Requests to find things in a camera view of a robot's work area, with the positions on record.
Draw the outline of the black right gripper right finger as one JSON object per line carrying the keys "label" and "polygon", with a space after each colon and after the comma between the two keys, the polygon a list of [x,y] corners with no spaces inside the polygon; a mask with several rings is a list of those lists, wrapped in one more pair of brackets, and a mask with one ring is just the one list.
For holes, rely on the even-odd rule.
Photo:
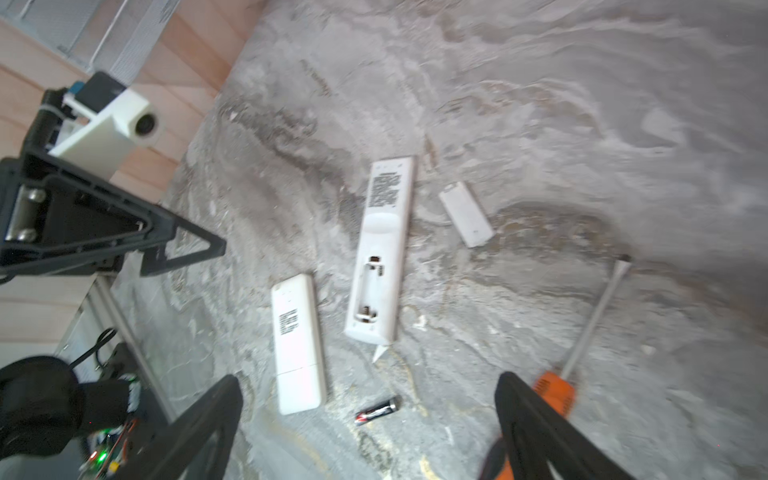
{"label": "black right gripper right finger", "polygon": [[514,479],[630,479],[519,376],[500,375],[495,406]]}

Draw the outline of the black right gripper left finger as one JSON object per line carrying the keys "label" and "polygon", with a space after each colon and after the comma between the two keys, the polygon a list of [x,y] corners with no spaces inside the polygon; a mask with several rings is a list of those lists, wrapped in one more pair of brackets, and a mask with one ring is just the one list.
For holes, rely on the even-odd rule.
{"label": "black right gripper left finger", "polygon": [[239,380],[222,377],[118,469],[116,479],[222,479],[243,408]]}

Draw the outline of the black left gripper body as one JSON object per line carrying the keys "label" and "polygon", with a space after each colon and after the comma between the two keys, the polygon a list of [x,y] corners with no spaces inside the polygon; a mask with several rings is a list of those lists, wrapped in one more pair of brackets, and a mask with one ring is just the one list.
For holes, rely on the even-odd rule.
{"label": "black left gripper body", "polygon": [[20,153],[1,161],[1,273],[90,275],[150,252],[150,205],[111,183],[150,138],[150,103],[125,90],[100,111],[45,92]]}

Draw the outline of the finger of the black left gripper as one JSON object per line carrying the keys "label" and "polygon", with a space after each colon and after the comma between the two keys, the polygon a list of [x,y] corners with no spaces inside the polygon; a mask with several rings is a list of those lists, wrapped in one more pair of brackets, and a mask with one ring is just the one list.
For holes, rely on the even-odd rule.
{"label": "finger of the black left gripper", "polygon": [[65,160],[22,155],[1,161],[4,277],[117,272],[142,256],[158,276],[224,255],[216,234]]}

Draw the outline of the orange handled screwdriver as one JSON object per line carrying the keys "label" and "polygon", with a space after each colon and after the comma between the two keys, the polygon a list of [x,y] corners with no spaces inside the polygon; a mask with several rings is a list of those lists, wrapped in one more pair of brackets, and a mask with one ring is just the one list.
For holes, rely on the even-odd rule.
{"label": "orange handled screwdriver", "polygon": [[[630,270],[631,265],[632,257],[630,255],[623,254],[617,258],[605,290],[593,309],[590,318],[584,324],[578,339],[569,351],[559,372],[546,371],[533,385],[533,390],[564,418],[569,416],[576,398],[576,387],[570,382],[570,377],[575,372],[578,363],[585,356],[599,321],[602,319],[609,302],[613,298],[621,280]],[[502,439],[497,440],[488,452],[479,478],[514,478]]]}

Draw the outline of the black red AAA battery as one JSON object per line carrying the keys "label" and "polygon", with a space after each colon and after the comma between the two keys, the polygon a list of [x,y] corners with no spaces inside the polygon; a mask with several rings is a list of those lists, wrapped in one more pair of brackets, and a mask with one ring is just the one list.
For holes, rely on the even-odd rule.
{"label": "black red AAA battery", "polygon": [[355,414],[354,424],[361,426],[378,418],[391,415],[399,409],[399,402],[399,398],[395,396],[374,406],[367,407]]}

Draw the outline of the long white remote control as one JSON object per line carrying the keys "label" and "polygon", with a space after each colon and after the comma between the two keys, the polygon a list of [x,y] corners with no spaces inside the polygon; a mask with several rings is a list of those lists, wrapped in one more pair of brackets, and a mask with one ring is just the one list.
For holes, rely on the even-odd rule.
{"label": "long white remote control", "polygon": [[367,344],[395,340],[416,158],[372,164],[344,333]]}

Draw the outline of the white battery compartment cover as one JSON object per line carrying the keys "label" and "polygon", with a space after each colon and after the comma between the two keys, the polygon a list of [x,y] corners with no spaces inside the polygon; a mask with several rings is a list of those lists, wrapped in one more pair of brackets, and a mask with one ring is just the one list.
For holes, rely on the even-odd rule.
{"label": "white battery compartment cover", "polygon": [[484,246],[493,238],[494,230],[464,182],[447,185],[439,198],[468,248]]}

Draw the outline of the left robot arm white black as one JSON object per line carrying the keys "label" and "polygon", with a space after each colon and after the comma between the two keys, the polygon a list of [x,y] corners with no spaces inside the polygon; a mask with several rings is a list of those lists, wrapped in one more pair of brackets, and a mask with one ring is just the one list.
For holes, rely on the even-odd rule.
{"label": "left robot arm white black", "polygon": [[[48,90],[18,157],[1,161],[1,280],[95,273],[142,254],[153,276],[222,256],[226,242],[47,151],[66,92]],[[49,456],[78,435],[124,422],[130,385],[81,383],[54,356],[1,370],[1,456]]]}

